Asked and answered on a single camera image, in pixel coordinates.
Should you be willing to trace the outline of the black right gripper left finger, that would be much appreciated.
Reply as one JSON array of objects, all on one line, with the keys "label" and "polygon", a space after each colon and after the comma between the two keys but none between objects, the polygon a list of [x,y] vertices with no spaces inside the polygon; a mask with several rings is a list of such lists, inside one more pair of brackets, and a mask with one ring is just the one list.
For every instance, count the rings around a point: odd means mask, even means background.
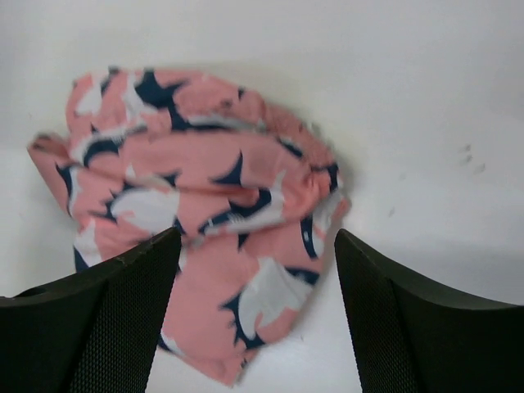
[{"label": "black right gripper left finger", "polygon": [[3,392],[144,392],[178,272],[171,228],[1,299]]}]

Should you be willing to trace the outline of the pink shark print shorts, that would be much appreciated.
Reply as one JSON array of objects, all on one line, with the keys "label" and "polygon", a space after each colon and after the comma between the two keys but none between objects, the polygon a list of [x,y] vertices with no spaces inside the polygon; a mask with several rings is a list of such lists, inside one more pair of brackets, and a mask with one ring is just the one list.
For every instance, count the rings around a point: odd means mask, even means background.
[{"label": "pink shark print shorts", "polygon": [[160,344],[233,385],[323,271],[349,205],[332,151],[290,111],[198,70],[85,75],[65,116],[68,135],[37,136],[29,155],[77,223],[75,267],[178,229]]}]

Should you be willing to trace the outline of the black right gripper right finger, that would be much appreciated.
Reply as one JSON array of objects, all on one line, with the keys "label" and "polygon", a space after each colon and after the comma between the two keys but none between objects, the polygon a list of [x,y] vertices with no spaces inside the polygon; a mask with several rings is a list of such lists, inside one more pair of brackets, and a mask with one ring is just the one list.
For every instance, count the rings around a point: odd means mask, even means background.
[{"label": "black right gripper right finger", "polygon": [[364,392],[521,392],[523,308],[434,281],[345,229],[337,272]]}]

